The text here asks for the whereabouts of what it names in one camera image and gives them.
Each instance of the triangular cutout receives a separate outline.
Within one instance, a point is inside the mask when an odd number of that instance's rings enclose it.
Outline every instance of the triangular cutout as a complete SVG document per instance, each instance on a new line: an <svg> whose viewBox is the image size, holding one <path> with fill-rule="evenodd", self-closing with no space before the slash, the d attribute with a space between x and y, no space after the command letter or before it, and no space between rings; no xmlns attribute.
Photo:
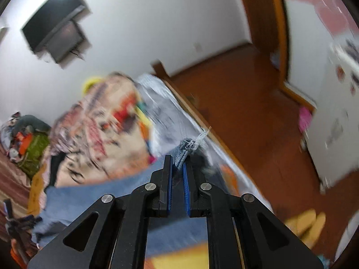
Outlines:
<svg viewBox="0 0 359 269"><path fill-rule="evenodd" d="M263 214L257 214L259 223L263 230L267 245L271 251L275 251L281 247L287 246L289 240L284 234Z"/></svg>
<svg viewBox="0 0 359 269"><path fill-rule="evenodd" d="M71 247L79 252L85 250L87 241L91 235L93 227L98 218L98 213L92 213L82 223L78 225L66 238L64 238L64 245Z"/></svg>

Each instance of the wooden floor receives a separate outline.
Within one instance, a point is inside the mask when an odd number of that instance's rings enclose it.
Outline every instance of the wooden floor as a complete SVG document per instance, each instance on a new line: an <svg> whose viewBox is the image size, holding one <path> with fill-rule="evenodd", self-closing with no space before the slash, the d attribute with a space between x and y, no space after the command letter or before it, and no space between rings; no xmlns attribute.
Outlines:
<svg viewBox="0 0 359 269"><path fill-rule="evenodd" d="M359 173L319 193L319 180L299 141L299 105L277 90L278 72L253 46L192 67L172 79L231 149L274 213L284 221L304 210L324 211L326 225L315 254L331 260L351 216L359 209Z"/></svg>

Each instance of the silver screw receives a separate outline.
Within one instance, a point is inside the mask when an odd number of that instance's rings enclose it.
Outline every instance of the silver screw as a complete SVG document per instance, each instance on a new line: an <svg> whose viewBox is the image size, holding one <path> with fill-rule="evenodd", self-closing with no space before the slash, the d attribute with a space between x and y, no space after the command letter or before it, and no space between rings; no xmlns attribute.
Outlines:
<svg viewBox="0 0 359 269"><path fill-rule="evenodd" d="M253 202L254 201L254 196L250 193L247 193L243 196L243 199L247 202Z"/></svg>
<svg viewBox="0 0 359 269"><path fill-rule="evenodd" d="M212 188L212 185L209 183L202 183L201 184L201 189L202 190L210 190Z"/></svg>
<svg viewBox="0 0 359 269"><path fill-rule="evenodd" d="M156 188L156 184L154 184L154 183L147 183L145 185L145 189L148 191L154 190L155 188Z"/></svg>
<svg viewBox="0 0 359 269"><path fill-rule="evenodd" d="M112 199L113 199L112 195L109 195L109 194L105 194L105 195L103 195L103 197L101 197L101 200L103 203L111 202Z"/></svg>

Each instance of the yellow slipper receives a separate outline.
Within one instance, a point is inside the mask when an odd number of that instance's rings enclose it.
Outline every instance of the yellow slipper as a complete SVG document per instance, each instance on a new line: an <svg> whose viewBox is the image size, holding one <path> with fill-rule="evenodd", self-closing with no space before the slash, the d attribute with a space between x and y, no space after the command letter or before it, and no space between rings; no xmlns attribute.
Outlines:
<svg viewBox="0 0 359 269"><path fill-rule="evenodd" d="M325 219L325 213L321 212L318 215L313 226L303 235L302 238L300 238L309 249L313 248L314 245L317 243L319 236L324 228Z"/></svg>
<svg viewBox="0 0 359 269"><path fill-rule="evenodd" d="M299 237L314 224L316 216L315 210L309 209L298 216L286 220L284 224Z"/></svg>

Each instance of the bed frame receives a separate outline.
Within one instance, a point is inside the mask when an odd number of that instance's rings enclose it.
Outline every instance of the bed frame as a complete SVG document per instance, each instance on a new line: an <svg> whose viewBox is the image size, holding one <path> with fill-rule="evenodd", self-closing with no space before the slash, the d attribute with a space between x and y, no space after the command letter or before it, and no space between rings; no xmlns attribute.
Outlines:
<svg viewBox="0 0 359 269"><path fill-rule="evenodd" d="M175 83L171 80L171 77L166 72L163 64L161 61L155 61L151 64L152 68L154 69L153 75L160 78L166 86L170 89L173 93L175 98L177 99L179 105L182 109L187 112L195 121L196 123L208 130L211 126L210 124L204 119L204 117L198 112L196 107L187 99L187 97L182 94L182 92L176 87ZM242 170L243 173L247 175L247 177L252 180L253 184L256 185L252 177L246 172L243 165L238 161L236 156L232 153L232 151L226 146L223 140L219 137L218 134L211 128L208 133L208 137L216 143L223 151L227 153L227 155L231 158L231 160Z"/></svg>

